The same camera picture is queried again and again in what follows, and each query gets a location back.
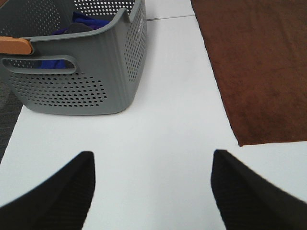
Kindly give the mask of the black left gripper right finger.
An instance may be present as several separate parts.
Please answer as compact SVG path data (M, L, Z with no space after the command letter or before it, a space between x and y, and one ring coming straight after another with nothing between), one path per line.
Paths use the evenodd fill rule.
M305 230L307 204L226 150L213 154L211 188L228 230Z

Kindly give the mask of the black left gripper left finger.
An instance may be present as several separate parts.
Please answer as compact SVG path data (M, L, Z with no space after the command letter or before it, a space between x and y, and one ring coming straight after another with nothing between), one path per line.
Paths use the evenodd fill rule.
M83 151L43 183L1 206L0 228L80 230L94 190L94 154Z

